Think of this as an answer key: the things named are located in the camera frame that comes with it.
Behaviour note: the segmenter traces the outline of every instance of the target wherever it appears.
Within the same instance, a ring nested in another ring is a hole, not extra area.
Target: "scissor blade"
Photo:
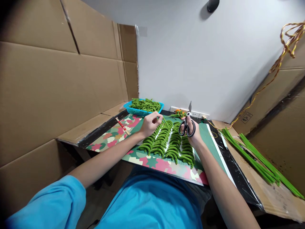
[[[192,102],[190,102],[190,105],[188,106],[188,111],[192,112]]]

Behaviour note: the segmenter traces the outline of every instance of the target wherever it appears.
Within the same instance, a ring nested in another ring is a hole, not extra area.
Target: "hand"
[[[162,119],[163,119],[163,115],[159,114],[157,111],[145,116],[143,125],[139,130],[139,133],[143,134],[144,138],[149,137],[155,132],[157,127],[161,124]]]
[[[186,122],[190,128],[190,134],[193,133],[194,131],[194,128],[193,128],[193,124],[192,124],[192,119],[190,116],[187,116],[187,117],[183,117],[181,118],[181,120],[185,120],[186,119]],[[196,148],[196,146],[199,144],[199,143],[202,143],[203,140],[200,136],[200,131],[199,131],[199,125],[198,123],[194,122],[195,123],[195,126],[196,126],[196,131],[194,133],[194,135],[192,137],[189,137],[188,138],[188,141],[190,142],[190,144],[192,145],[192,147]],[[181,126],[181,132],[184,131],[184,125]]]

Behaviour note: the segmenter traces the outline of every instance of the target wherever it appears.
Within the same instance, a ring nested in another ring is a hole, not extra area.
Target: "blue plastic basket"
[[[130,113],[130,114],[139,115],[139,116],[146,116],[146,115],[149,115],[149,114],[152,113],[152,112],[143,111],[143,110],[139,110],[139,109],[135,109],[135,108],[130,108],[129,106],[131,104],[132,104],[132,100],[124,105],[124,107],[127,109],[127,112]],[[158,113],[160,113],[162,111],[163,107],[164,107],[163,103],[160,103],[160,105],[161,105],[161,108],[160,108]]]

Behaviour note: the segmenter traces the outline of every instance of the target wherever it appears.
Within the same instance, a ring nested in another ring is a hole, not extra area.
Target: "wooden stick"
[[[126,130],[126,128],[123,126],[123,124],[120,122],[120,120],[119,120],[117,117],[116,117],[115,119],[116,119],[117,122],[120,124],[120,126],[123,128],[123,130],[124,130],[128,135],[130,135],[129,131]]]

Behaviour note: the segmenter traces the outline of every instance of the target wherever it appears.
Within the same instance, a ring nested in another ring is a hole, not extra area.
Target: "craft board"
[[[166,117],[165,119],[171,120],[172,122],[176,122],[176,121],[181,122],[181,120],[178,118],[173,119],[170,117]],[[129,114],[128,116],[126,116],[124,119],[121,120],[121,123],[131,134],[133,134],[140,130],[143,123],[143,117]],[[207,124],[200,123],[199,130],[202,139],[204,140],[209,150],[217,160],[218,164],[230,177],[231,175],[227,170],[227,166],[222,159],[222,155],[218,149],[218,146],[214,138],[211,136],[212,133],[210,133],[209,126]],[[106,133],[100,136],[97,140],[92,142],[87,147],[87,149],[96,152],[102,152],[126,138],[128,138],[128,135],[124,132],[124,130],[119,124],[116,124],[110,130],[108,130]],[[170,158],[162,159],[160,155],[154,155],[153,153],[151,153],[151,155],[148,156],[147,153],[145,153],[142,150],[139,150],[139,145],[141,145],[141,143],[142,142],[139,142],[137,145],[135,145],[122,158],[122,160],[128,161],[130,163],[142,165],[145,167],[149,167],[158,170],[160,172],[168,173],[172,176],[184,179],[191,183],[195,183],[198,185],[208,185],[208,181],[204,169],[202,167],[198,154],[195,150],[194,150],[195,164],[193,169],[191,169],[187,163],[184,163],[180,160],[178,160],[178,164],[176,165],[175,162],[172,161]]]

